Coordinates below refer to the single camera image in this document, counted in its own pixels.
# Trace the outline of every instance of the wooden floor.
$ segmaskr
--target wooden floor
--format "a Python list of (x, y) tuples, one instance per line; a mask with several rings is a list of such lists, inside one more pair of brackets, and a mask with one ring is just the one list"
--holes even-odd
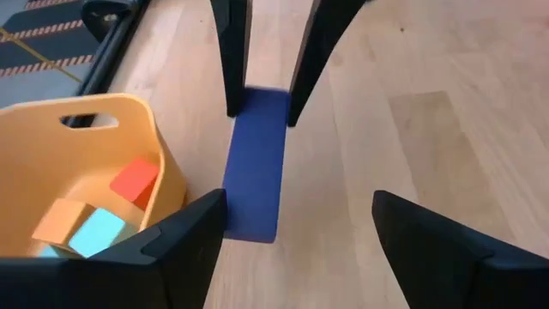
[[(311, 0), (253, 5), (247, 83), (288, 88)], [(407, 307), (377, 189), (549, 257), (548, 28), (546, 0), (364, 6), (287, 133), (278, 239), (225, 241), (206, 307)], [(150, 102), (190, 200), (220, 186), (232, 120), (208, 0), (153, 0), (112, 92)]]

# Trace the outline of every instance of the wooden block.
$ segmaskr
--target wooden block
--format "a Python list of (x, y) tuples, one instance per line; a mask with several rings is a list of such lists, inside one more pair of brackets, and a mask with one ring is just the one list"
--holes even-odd
[(34, 230), (33, 239), (71, 251), (69, 240), (94, 210), (90, 204), (58, 198)]
[(78, 254), (89, 258), (111, 245), (128, 239), (137, 229), (106, 209), (97, 209), (69, 242)]
[(158, 172), (156, 165), (135, 159), (111, 182), (111, 190), (145, 210)]
[(39, 254), (39, 258), (80, 258), (80, 256), (71, 251), (47, 245)]

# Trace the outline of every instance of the blue rectangular mat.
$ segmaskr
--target blue rectangular mat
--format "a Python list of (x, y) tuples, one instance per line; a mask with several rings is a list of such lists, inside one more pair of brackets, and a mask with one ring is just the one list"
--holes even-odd
[(246, 90), (223, 179), (229, 209), (225, 237), (272, 243), (281, 199), (290, 96), (282, 90)]

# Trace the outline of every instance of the orange block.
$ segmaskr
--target orange block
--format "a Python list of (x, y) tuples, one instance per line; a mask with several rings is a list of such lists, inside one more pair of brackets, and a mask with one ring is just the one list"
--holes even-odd
[(58, 198), (34, 229), (33, 239), (73, 251), (70, 239), (94, 211), (90, 204)]
[(111, 182), (111, 190), (145, 210), (158, 172), (156, 165), (135, 159)]

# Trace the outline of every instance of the yellow plastic basket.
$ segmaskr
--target yellow plastic basket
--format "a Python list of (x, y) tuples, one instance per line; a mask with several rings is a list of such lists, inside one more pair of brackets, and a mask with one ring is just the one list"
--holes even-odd
[[(72, 129), (61, 118), (101, 113), (118, 125)], [(0, 256), (34, 256), (42, 215), (58, 197), (108, 209), (139, 230), (180, 209), (185, 181), (147, 103), (102, 94), (14, 105), (0, 110)], [(159, 165), (145, 211), (109, 184), (135, 158)]]

